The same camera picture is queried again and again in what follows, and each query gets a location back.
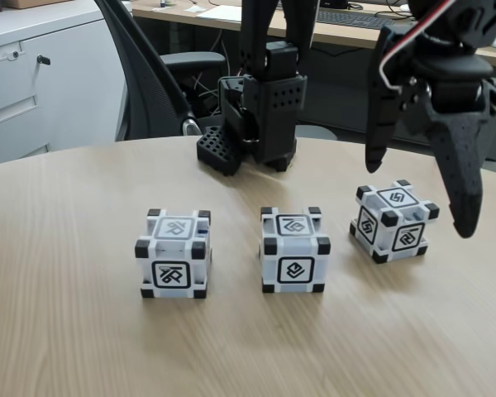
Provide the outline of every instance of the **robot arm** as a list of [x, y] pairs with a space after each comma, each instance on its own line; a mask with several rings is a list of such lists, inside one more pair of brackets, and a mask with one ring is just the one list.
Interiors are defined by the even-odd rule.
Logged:
[[496, 110], [493, 68], [475, 52], [496, 37], [496, 1], [410, 0], [413, 27], [386, 26], [369, 71], [366, 166], [382, 164], [395, 127], [430, 141], [462, 237], [483, 198], [477, 140]]
[[226, 154], [224, 147], [203, 153], [205, 149], [198, 146], [199, 159], [226, 175], [235, 174], [247, 154], [285, 171], [296, 150], [295, 129], [307, 87], [298, 66], [312, 43], [319, 0], [283, 0], [282, 4], [286, 40], [267, 43], [278, 0], [243, 2], [240, 53], [246, 74], [219, 82], [223, 116], [219, 134]]

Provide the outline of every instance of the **red wire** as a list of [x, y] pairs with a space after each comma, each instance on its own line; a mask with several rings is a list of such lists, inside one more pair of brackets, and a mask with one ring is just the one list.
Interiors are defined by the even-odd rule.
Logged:
[[436, 9], [432, 10], [429, 15], [427, 15], [422, 21], [420, 21], [416, 26], [414, 26], [412, 29], [409, 30], [408, 33], [406, 33], [406, 36], [403, 37], [403, 39], [397, 43], [396, 45], [393, 46], [393, 48], [388, 51], [388, 53], [384, 56], [384, 58], [388, 55], [391, 55], [394, 51], [398, 50], [401, 45], [405, 44], [408, 40], [411, 39], [411, 35], [419, 30], [422, 25], [426, 25], [428, 21], [430, 21], [438, 12], [441, 12], [443, 7], [448, 3], [448, 0], [444, 0], [443, 3], [437, 7]]

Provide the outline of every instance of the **desk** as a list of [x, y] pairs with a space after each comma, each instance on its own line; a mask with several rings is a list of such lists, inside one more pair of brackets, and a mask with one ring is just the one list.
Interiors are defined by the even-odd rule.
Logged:
[[[0, 396], [496, 396], [496, 174], [475, 237], [451, 225], [435, 161], [300, 139], [284, 174], [223, 177], [192, 137], [0, 165]], [[349, 238], [358, 185], [405, 178], [441, 206], [425, 256], [375, 265]], [[323, 294], [262, 294], [260, 206], [319, 205]], [[140, 297], [148, 208], [212, 210], [207, 299]]]
[[[238, 6], [239, 0], [215, 0], [217, 4]], [[199, 5], [206, 9], [212, 9], [215, 6], [206, 0], [200, 0]], [[197, 18], [194, 12], [186, 12], [184, 10], [191, 7], [193, 4], [190, 0], [178, 0], [176, 6], [170, 7], [168, 11], [153, 12], [153, 8], [159, 6], [159, 0], [137, 0], [132, 3], [132, 12], [135, 17], [143, 17], [150, 19], [158, 19], [167, 22], [179, 22], [196, 26], [216, 27], [218, 29], [226, 29], [230, 31], [239, 31], [241, 25], [235, 22], [214, 21]], [[374, 14], [378, 11], [389, 11], [386, 6], [377, 6], [372, 4], [363, 4], [364, 13]], [[269, 35], [276, 37], [285, 36], [286, 23], [282, 11], [276, 11], [274, 19], [270, 24]], [[374, 48], [379, 39], [379, 31], [372, 29], [361, 29], [349, 26], [329, 25], [325, 23], [317, 23], [314, 31], [314, 41], [319, 43], [335, 44], [335, 45], [350, 45], [362, 48]], [[496, 66], [496, 49], [484, 48], [479, 51], [489, 63]]]

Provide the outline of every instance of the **office chair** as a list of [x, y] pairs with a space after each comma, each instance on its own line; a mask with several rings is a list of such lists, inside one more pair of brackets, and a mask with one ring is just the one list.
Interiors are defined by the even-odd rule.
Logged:
[[[194, 52], [158, 56], [121, 0], [94, 0], [117, 48], [129, 92], [130, 120], [126, 140], [201, 135], [201, 127], [174, 79], [224, 65], [220, 54]], [[205, 117], [206, 125], [213, 119]], [[219, 117], [214, 117], [220, 125]]]

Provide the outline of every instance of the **toy cube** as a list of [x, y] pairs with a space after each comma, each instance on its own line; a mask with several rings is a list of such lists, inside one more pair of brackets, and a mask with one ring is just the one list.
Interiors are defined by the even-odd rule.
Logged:
[[318, 207], [302, 214], [261, 209], [259, 258], [264, 293], [323, 292], [331, 241], [321, 228]]
[[212, 263], [210, 226], [209, 211], [170, 217], [165, 210], [149, 210], [147, 233], [135, 247], [143, 272], [143, 298], [206, 298]]
[[430, 201], [420, 201], [407, 180], [399, 180], [383, 190], [361, 186], [356, 202], [360, 212], [351, 222], [350, 233], [376, 263], [426, 253], [424, 228], [439, 217], [439, 208]]

